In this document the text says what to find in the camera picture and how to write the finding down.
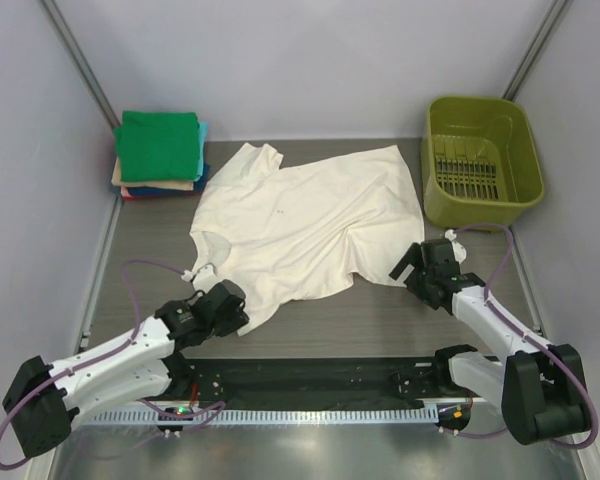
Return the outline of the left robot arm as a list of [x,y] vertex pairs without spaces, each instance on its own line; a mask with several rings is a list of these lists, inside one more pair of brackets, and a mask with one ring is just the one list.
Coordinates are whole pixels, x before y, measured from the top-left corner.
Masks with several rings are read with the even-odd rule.
[[195,378],[183,350],[245,326],[245,293],[223,280],[190,299],[169,301],[134,328],[72,357],[21,364],[2,401],[25,459],[64,442],[95,415],[127,402],[178,400]]

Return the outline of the white t shirt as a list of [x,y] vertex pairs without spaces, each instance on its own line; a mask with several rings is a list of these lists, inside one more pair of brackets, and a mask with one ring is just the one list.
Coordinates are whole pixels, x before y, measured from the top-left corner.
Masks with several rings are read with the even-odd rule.
[[195,269],[246,295],[244,336],[290,301],[338,294],[355,276],[389,274],[425,236],[410,170],[395,145],[283,167],[269,144],[244,144],[208,181],[190,236]]

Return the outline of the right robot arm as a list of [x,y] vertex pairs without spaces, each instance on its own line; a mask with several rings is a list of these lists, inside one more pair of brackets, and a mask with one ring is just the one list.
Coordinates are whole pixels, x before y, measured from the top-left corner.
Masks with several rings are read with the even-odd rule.
[[577,350],[551,343],[512,316],[480,277],[462,272],[450,240],[412,243],[389,274],[401,275],[411,294],[468,326],[495,356],[470,345],[436,351],[430,380],[438,393],[467,390],[488,401],[522,445],[596,433]]

